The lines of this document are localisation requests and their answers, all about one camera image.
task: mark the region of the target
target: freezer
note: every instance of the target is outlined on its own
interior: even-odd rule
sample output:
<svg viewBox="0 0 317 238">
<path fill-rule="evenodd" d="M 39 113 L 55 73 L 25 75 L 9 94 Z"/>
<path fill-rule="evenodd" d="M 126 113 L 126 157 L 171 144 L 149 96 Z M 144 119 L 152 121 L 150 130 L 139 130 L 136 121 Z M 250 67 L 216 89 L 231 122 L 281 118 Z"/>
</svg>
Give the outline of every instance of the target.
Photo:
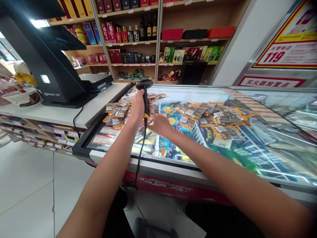
<svg viewBox="0 0 317 238">
<path fill-rule="evenodd" d="M 133 85 L 112 102 L 118 102 L 132 91 Z M 316 201 L 316 90 L 154 85 L 148 94 L 167 96 L 153 102 L 153 112 L 168 118 L 174 129 L 261 176 L 291 197 L 304 202 Z M 187 111 L 189 116 L 184 117 L 175 110 L 186 103 L 203 106 L 203 102 L 239 111 L 245 116 L 243 123 L 233 122 L 235 131 L 228 132 L 228 124 L 210 125 L 222 118 L 221 115 L 209 121 L 206 111 L 194 121 L 189 118 L 194 118 L 196 112 Z M 73 148 L 76 157 L 91 164 L 101 161 L 116 138 L 104 142 L 103 130 L 109 127 L 103 122 L 106 116 L 107 113 L 101 115 L 76 143 Z M 141 127 L 124 177 L 127 184 L 135 177 L 143 134 L 144 127 Z M 178 147 L 148 130 L 137 185 L 140 189 L 182 199 L 230 203 Z"/>
</svg>

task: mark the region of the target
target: red sign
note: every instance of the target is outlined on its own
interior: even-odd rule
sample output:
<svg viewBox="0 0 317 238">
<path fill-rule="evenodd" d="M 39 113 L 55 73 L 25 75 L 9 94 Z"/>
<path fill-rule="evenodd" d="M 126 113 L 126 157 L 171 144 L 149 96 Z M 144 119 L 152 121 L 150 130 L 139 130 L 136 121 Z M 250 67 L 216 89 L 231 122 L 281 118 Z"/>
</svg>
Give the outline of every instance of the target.
<svg viewBox="0 0 317 238">
<path fill-rule="evenodd" d="M 298 88 L 305 79 L 244 76 L 238 86 Z"/>
</svg>

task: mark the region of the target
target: leg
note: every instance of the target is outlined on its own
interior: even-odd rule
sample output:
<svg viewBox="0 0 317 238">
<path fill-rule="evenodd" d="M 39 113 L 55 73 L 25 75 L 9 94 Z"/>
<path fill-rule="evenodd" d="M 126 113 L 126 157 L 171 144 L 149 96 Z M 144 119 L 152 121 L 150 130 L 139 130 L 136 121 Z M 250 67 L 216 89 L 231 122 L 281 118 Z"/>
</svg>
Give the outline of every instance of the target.
<svg viewBox="0 0 317 238">
<path fill-rule="evenodd" d="M 189 203 L 186 215 L 207 237 L 264 237 L 261 230 L 236 207 L 222 204 Z"/>
<path fill-rule="evenodd" d="M 127 194 L 119 188 L 110 207 L 102 237 L 134 238 L 123 208 L 128 203 Z"/>
</svg>

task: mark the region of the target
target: hand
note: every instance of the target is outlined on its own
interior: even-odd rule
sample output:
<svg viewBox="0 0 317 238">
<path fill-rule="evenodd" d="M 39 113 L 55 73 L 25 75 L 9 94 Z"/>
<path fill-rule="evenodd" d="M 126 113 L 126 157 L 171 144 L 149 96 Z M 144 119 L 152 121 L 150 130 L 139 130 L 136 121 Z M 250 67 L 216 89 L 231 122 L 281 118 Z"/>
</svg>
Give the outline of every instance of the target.
<svg viewBox="0 0 317 238">
<path fill-rule="evenodd" d="M 147 127 L 151 132 L 167 138 L 169 134 L 174 131 L 174 128 L 171 126 L 168 119 L 162 115 L 158 113 L 152 114 L 151 119 L 153 121 L 153 125 L 148 125 Z"/>
</svg>

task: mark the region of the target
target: white countertop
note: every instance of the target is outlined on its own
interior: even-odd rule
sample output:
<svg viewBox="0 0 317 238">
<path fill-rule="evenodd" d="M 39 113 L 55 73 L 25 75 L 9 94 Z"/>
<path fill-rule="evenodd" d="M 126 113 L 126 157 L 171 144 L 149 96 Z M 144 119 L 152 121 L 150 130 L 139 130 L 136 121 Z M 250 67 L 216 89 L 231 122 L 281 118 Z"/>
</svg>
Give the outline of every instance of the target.
<svg viewBox="0 0 317 238">
<path fill-rule="evenodd" d="M 79 128 L 88 128 L 93 122 L 94 117 L 103 109 L 106 103 L 127 85 L 127 83 L 112 83 L 112 85 L 107 86 L 105 91 L 100 92 L 97 97 L 84 106 L 83 111 L 76 118 L 76 126 Z M 80 110 L 81 108 L 53 107 L 42 104 L 28 108 L 19 108 L 11 103 L 0 106 L 0 114 L 68 126 L 73 126 L 73 119 Z"/>
</svg>

